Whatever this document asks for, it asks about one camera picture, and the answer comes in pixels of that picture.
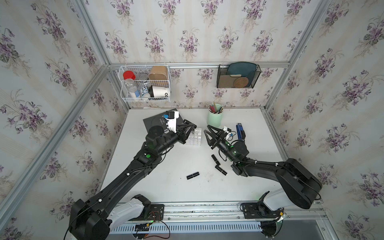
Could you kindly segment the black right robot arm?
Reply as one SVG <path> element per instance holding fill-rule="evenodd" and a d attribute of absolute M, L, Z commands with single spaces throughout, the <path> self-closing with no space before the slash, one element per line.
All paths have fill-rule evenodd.
<path fill-rule="evenodd" d="M 211 149 L 218 148 L 232 162 L 234 173 L 242 177 L 259 177 L 278 182 L 281 188 L 265 193 L 259 200 L 261 205 L 277 211 L 295 205 L 301 209 L 309 209 L 314 201 L 321 198 L 322 183 L 300 162 L 288 158 L 283 162 L 265 162 L 254 160 L 247 155 L 248 148 L 244 141 L 229 142 L 229 130 L 207 126 L 204 134 Z"/>

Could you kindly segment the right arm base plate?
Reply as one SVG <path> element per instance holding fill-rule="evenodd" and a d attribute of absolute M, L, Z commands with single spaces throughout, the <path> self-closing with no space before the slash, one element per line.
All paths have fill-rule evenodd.
<path fill-rule="evenodd" d="M 240 210 L 245 219 L 276 219 L 284 214 L 284 208 L 270 210 L 264 203 L 241 203 Z"/>

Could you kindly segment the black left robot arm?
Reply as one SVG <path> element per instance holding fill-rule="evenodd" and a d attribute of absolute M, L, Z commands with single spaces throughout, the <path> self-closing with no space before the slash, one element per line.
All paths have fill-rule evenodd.
<path fill-rule="evenodd" d="M 141 149 L 128 167 L 107 187 L 86 201 L 77 200 L 71 208 L 68 230 L 78 240 L 104 240 L 115 220 L 111 212 L 134 185 L 162 162 L 167 150 L 185 144 L 196 125 L 184 120 L 175 131 L 161 126 L 150 128 Z"/>

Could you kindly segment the black lipstick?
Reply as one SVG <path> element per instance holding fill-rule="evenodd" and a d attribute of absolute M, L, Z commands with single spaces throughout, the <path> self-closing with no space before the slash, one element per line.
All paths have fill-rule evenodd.
<path fill-rule="evenodd" d="M 211 155 L 211 157 L 212 157 L 212 159 L 214 160 L 214 162 L 215 162 L 215 164 L 216 164 L 217 166 L 220 166 L 220 165 L 221 165 L 220 162 L 219 162 L 219 160 L 216 158 L 215 155 Z"/>
<path fill-rule="evenodd" d="M 195 178 L 195 177 L 197 177 L 199 175 L 200 175 L 199 172 L 195 172 L 193 174 L 190 174 L 190 175 L 187 176 L 187 180 L 193 179 L 193 178 Z"/>
<path fill-rule="evenodd" d="M 215 166 L 215 169 L 217 169 L 221 174 L 223 174 L 224 176 L 226 176 L 228 173 L 223 170 L 220 166 L 216 165 Z"/>

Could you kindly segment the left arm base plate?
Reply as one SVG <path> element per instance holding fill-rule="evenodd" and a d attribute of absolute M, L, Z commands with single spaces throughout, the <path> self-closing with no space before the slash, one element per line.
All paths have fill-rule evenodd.
<path fill-rule="evenodd" d="M 143 212 L 132 221 L 158 221 L 164 219 L 164 204 L 151 204 L 145 206 Z"/>

